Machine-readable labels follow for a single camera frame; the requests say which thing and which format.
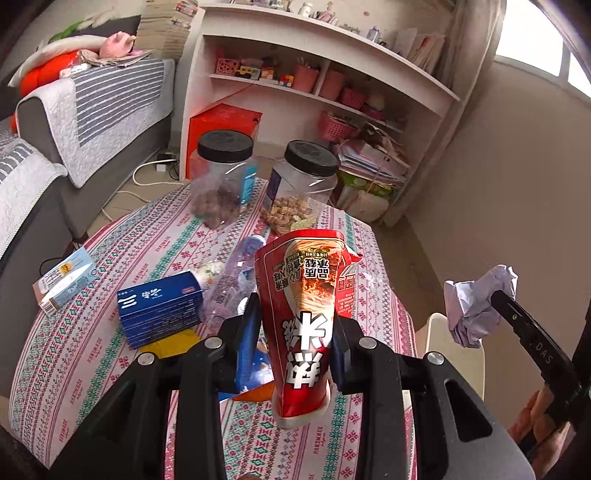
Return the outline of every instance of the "pillow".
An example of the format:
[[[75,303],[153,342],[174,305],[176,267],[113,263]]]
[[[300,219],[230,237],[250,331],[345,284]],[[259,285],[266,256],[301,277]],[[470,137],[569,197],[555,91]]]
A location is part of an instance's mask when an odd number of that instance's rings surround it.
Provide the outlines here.
[[[51,59],[63,53],[81,50],[83,48],[92,51],[99,51],[106,37],[96,35],[78,35],[76,37],[63,38],[46,45],[27,58],[8,83],[10,87],[18,87],[23,77],[39,65],[44,65]]]

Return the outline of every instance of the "plastic jar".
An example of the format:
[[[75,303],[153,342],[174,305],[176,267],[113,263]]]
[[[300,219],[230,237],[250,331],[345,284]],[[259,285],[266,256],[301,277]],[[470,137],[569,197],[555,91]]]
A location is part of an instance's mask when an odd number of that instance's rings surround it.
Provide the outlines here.
[[[327,149],[305,140],[287,145],[285,159],[273,167],[261,216],[283,235],[311,228],[337,184],[339,162]]]
[[[252,138],[234,130],[204,133],[190,156],[191,211],[209,228],[237,220],[252,199]]]

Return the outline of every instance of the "window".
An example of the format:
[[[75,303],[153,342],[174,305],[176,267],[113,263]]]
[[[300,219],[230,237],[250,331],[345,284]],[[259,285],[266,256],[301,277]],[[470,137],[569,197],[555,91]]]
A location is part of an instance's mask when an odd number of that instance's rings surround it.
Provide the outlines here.
[[[540,74],[567,90],[575,87],[576,93],[591,97],[591,83],[581,65],[552,22],[529,0],[507,0],[496,55],[498,61]]]
[[[562,36],[538,7],[529,0],[507,0],[497,55],[558,76],[562,44]]]
[[[591,97],[591,83],[587,80],[585,72],[572,53],[570,54],[569,83]]]

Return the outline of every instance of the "table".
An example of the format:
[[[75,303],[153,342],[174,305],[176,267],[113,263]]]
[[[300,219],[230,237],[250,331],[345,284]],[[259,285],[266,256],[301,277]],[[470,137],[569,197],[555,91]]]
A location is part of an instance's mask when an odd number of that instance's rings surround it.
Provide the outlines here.
[[[269,229],[258,214],[264,188],[265,182],[258,180],[249,210],[224,230],[210,230],[189,212],[187,186],[107,225],[85,243],[100,281],[54,316],[37,316],[12,385],[12,430],[41,463],[52,464],[76,427],[139,353],[128,346],[120,327],[117,290],[192,265],[226,260],[245,236],[257,233],[268,238]],[[371,228],[331,207],[324,209],[319,227],[340,230],[348,245],[364,255],[356,292],[356,318],[364,333],[396,352],[415,355],[411,318],[389,287]],[[269,402],[220,403],[228,478],[247,472],[264,479],[353,478],[362,401],[361,395],[335,394],[322,419],[294,430],[275,427]],[[173,478],[176,406],[173,395],[167,480]],[[405,416],[408,476],[413,479],[416,458],[410,409]]]

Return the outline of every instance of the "yellow paper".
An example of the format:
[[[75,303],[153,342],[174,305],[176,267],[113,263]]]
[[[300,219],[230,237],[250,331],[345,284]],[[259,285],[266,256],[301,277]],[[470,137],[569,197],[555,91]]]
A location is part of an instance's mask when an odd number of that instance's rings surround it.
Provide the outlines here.
[[[186,353],[189,349],[199,343],[201,338],[191,329],[183,330],[169,337],[163,338],[149,345],[140,347],[141,352],[152,352],[158,355],[158,358],[180,355]]]

